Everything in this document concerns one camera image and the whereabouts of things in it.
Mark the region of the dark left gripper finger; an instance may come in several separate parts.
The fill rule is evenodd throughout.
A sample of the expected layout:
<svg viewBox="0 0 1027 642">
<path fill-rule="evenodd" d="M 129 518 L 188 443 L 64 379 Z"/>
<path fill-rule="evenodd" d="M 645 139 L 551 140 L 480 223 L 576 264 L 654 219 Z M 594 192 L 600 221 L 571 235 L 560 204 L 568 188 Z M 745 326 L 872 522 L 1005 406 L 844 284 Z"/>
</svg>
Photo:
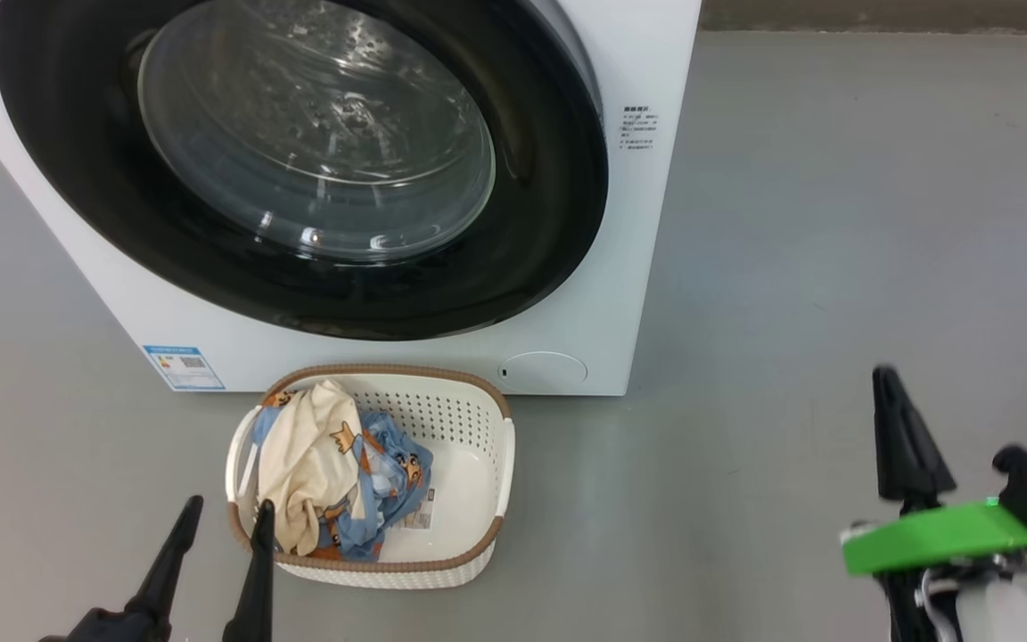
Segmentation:
<svg viewBox="0 0 1027 642">
<path fill-rule="evenodd" d="M 202 516 L 203 496 L 191 496 L 179 513 L 142 586 L 127 601 L 126 610 L 146 613 L 148 618 L 168 618 L 184 558 L 195 541 Z"/>
<path fill-rule="evenodd" d="M 272 641 L 274 597 L 275 508 L 260 505 L 251 534 L 251 562 L 234 617 L 224 640 Z"/>
</svg>

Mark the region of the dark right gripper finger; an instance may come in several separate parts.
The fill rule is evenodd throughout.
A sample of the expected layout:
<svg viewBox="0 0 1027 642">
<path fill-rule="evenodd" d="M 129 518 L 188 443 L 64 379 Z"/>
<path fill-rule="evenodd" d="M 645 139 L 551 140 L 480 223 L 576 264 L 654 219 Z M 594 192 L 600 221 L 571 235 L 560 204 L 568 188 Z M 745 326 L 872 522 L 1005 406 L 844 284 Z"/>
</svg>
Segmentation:
<svg viewBox="0 0 1027 642">
<path fill-rule="evenodd" d="M 895 366 L 873 369 L 874 447 L 877 488 L 885 501 L 938 505 L 957 488 L 924 416 Z"/>
</svg>

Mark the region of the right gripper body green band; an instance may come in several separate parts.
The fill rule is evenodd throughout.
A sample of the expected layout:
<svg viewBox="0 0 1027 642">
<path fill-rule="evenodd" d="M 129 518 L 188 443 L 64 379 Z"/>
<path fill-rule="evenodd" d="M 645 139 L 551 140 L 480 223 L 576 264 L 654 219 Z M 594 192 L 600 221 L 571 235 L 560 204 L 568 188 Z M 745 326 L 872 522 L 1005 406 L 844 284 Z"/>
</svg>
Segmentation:
<svg viewBox="0 0 1027 642">
<path fill-rule="evenodd" d="M 958 595 L 1027 573 L 1027 525 L 995 498 L 857 522 L 841 535 L 845 570 L 880 586 L 891 641 L 969 641 Z"/>
</svg>

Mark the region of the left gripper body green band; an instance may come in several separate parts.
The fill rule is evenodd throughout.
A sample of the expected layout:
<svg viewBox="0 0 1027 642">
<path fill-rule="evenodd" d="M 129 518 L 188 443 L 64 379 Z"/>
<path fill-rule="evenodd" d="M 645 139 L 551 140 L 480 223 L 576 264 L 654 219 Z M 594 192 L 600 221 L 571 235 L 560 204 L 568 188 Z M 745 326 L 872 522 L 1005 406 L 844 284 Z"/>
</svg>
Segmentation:
<svg viewBox="0 0 1027 642">
<path fill-rule="evenodd" d="M 172 624 L 152 611 L 94 608 L 69 633 L 45 635 L 40 641 L 170 641 L 170 638 Z"/>
</svg>

